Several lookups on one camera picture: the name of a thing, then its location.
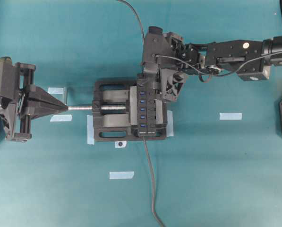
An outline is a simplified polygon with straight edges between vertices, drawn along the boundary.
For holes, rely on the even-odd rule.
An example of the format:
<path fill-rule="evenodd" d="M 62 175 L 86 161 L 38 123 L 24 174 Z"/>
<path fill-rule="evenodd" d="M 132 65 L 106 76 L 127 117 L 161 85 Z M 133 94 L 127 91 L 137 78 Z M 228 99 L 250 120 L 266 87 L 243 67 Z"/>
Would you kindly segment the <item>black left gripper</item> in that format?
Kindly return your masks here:
<path fill-rule="evenodd" d="M 17 116 L 20 132 L 14 132 L 11 141 L 26 142 L 31 139 L 31 120 L 68 110 L 60 100 L 34 84 L 35 65 L 16 63 L 19 76 L 23 76 L 23 87 L 19 89 Z"/>

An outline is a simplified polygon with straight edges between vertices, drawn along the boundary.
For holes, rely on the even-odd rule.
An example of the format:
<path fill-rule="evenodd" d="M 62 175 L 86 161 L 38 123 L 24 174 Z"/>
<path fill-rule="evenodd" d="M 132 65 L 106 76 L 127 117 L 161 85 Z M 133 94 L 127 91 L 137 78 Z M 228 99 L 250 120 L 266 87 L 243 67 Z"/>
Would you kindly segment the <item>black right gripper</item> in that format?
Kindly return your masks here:
<path fill-rule="evenodd" d="M 159 88 L 159 99 L 164 102 L 176 102 L 186 74 L 203 74 L 201 64 L 205 50 L 203 44 L 183 43 L 183 37 L 168 32 L 160 33 L 162 44 L 159 47 L 159 72 L 138 73 L 137 86 Z"/>

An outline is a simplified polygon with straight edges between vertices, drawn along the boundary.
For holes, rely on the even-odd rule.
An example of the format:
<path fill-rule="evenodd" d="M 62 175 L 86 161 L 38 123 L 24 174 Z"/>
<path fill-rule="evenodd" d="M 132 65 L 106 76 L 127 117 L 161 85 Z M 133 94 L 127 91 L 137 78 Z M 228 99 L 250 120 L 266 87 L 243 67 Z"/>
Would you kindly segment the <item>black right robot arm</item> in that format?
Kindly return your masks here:
<path fill-rule="evenodd" d="M 169 32 L 148 31 L 137 79 L 140 103 L 176 101 L 188 76 L 203 83 L 236 73 L 243 81 L 268 80 L 271 66 L 282 66 L 282 36 L 263 41 L 184 43 Z"/>

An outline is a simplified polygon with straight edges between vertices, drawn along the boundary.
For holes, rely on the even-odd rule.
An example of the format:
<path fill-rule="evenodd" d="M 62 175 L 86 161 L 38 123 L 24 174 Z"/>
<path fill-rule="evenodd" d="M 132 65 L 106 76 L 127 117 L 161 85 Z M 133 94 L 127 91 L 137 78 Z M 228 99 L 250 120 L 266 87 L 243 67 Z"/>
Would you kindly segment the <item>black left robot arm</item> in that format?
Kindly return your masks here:
<path fill-rule="evenodd" d="M 60 100 L 34 84 L 35 65 L 0 58 L 0 123 L 9 141 L 31 139 L 31 121 L 68 110 Z"/>

